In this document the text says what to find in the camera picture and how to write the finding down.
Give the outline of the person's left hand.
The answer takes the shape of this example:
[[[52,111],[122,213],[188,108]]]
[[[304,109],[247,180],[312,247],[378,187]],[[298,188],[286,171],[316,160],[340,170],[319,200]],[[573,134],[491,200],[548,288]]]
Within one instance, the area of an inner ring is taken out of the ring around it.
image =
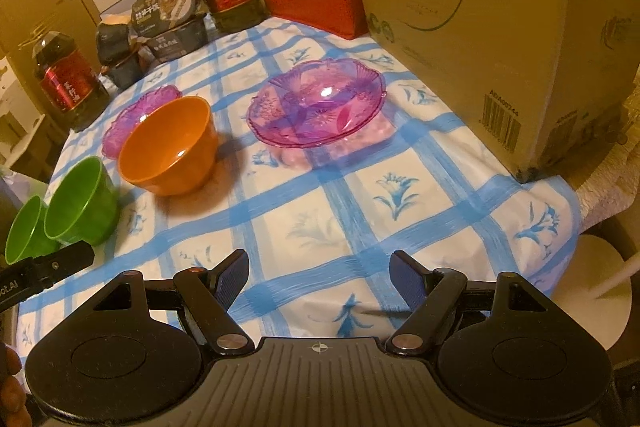
[[[1,381],[1,419],[6,427],[32,427],[32,418],[26,409],[26,392],[16,378],[22,369],[21,359],[5,343],[1,343],[1,351],[6,358],[2,367],[8,372]]]

